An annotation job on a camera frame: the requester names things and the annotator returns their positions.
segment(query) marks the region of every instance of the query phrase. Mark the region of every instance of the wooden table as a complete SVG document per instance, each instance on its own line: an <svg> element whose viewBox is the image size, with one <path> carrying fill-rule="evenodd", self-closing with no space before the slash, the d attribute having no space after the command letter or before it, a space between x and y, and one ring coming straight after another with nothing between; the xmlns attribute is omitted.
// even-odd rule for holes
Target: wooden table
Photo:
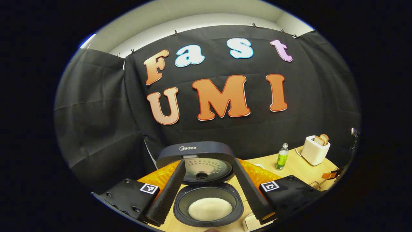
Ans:
<svg viewBox="0 0 412 232"><path fill-rule="evenodd" d="M303 146L297 148L299 153L301 153L302 149L303 149ZM255 159L248 159L246 161L252 164L261 164L264 169L280 177L294 175L307 184L311 184L317 181L321 183L321 191L329 189L335 181L335 180L326 180L326 179L321 178L323 173L328 173L337 168L336 165L330 162L328 159L325 159L321 164L313 166L309 162L307 162L303 157L299 156L294 149L290 149L289 156L286 161L285 167L283 168L283 170L276 170L275 165L276 165L277 158L278 158L278 154L274 154L274 155L255 158ZM236 176L234 176L232 179L227 181L227 183L235 187L237 192L239 193L240 198L243 201L243 214L237 221L229 225L215 227L215 229L218 229L221 232L247 232L243 228L243 221L245 220L245 217L247 215L252 213L252 210L250 209L249 203L246 200L245 194L243 193L242 188L240 187ZM208 229L208 227L192 227L192 226L181 223L175 218L173 214L173 206L174 206L174 203L163 225L161 225L160 227L156 227L151 224L149 225L154 228L166 231L166 232L174 232L174 231L176 232L204 232L205 230ZM254 220L255 221L252 221L253 224L258 225L259 224L258 220L256 220L255 218Z"/></svg>

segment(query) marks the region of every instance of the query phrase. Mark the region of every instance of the pink letter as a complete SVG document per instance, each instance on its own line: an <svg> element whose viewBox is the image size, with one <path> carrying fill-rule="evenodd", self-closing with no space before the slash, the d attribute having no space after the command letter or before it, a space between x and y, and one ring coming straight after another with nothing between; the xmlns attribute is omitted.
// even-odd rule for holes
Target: pink letter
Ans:
<svg viewBox="0 0 412 232"><path fill-rule="evenodd" d="M284 61L287 61L287 62L292 61L292 57L286 54L286 51L285 51L285 49L287 49L286 45L282 44L279 40L271 41L270 44L275 46L276 50L278 51L279 56L281 56L281 58Z"/></svg>

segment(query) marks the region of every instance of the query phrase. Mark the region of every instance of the toast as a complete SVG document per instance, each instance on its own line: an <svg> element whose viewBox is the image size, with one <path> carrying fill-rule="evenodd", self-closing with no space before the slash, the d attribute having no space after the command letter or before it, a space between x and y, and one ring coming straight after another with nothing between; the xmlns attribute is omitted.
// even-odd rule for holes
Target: toast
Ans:
<svg viewBox="0 0 412 232"><path fill-rule="evenodd" d="M327 145L327 144L328 144L328 141L329 141L329 137L328 137L327 135L325 135L325 134L321 134L320 137L326 142L325 145Z"/></svg>
<svg viewBox="0 0 412 232"><path fill-rule="evenodd" d="M325 146L326 145L326 141L323 140L323 138L315 136L315 143L321 145L321 146Z"/></svg>

